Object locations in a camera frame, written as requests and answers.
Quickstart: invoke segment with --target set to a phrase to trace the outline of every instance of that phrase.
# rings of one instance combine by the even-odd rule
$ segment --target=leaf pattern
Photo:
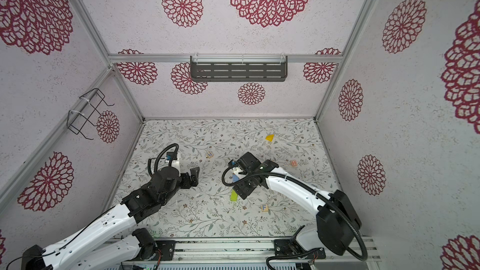
[[[271,134],[273,142],[265,140]],[[260,186],[246,200],[239,196],[230,200],[232,188],[222,184],[221,174],[230,160],[248,151],[320,189],[336,189],[312,119],[152,120],[146,122],[114,204],[149,181],[147,160],[171,143],[180,146],[181,172],[200,167],[199,185],[180,189],[158,213],[123,235],[146,227],[157,238],[289,236],[299,226],[314,223],[314,217],[291,199]],[[297,161],[297,167],[291,166],[291,160]],[[268,205],[268,212],[262,212],[262,204]]]

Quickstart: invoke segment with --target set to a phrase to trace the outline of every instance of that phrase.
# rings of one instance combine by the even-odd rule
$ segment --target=zip tie
[[[83,117],[85,117],[85,114],[84,114],[84,113],[82,113],[82,112],[80,112],[80,111],[70,111],[70,112],[76,112],[76,113],[79,113],[79,114],[81,114]]]

